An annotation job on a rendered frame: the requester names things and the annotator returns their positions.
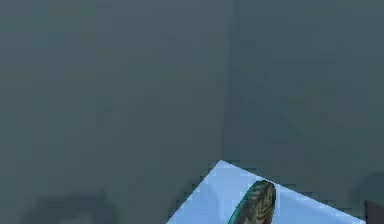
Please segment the green patterned leaf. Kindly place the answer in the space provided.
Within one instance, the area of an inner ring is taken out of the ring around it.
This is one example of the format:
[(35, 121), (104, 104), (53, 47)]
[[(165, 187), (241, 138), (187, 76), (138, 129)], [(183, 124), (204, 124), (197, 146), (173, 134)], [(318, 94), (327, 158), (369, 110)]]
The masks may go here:
[(276, 197), (272, 182), (256, 181), (236, 206), (228, 224), (272, 224)]

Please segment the dark maroon furniture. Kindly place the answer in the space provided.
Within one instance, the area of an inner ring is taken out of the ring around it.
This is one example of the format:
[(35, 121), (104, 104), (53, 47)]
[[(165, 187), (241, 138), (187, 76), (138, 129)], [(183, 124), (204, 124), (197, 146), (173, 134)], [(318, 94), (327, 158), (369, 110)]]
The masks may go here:
[(384, 224), (384, 207), (372, 201), (366, 200), (365, 217), (366, 224)]

